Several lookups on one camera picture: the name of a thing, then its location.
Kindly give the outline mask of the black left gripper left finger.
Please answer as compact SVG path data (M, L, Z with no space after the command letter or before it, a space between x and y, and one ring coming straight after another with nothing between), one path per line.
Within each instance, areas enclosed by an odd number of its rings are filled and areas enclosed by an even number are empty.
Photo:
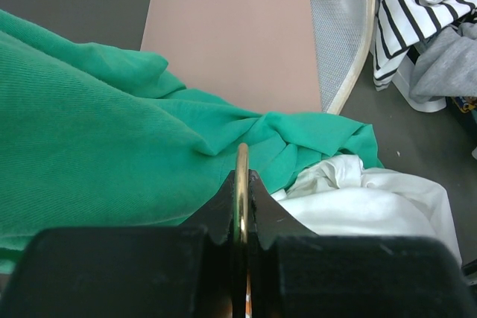
M235 177L178 226L61 227L29 243L3 317L236 317Z

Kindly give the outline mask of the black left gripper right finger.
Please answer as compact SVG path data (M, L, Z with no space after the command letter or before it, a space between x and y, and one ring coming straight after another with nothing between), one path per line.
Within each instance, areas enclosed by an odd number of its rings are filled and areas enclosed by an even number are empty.
M249 173L253 317L474 317L476 297L433 238L316 235Z

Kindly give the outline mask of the white tank top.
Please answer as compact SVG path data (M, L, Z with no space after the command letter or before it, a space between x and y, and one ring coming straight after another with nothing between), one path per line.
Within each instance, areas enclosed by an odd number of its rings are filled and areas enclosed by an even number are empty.
M366 169L357 155L340 155L303 170L271 196L316 234L430 237L462 262L447 191L431 180Z

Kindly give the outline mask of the orange clothes hanger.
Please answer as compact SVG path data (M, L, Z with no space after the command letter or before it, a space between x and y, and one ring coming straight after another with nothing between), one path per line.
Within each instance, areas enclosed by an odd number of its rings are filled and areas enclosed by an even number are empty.
M246 317L248 271L248 146L241 143L236 156L233 194L232 304L233 317Z

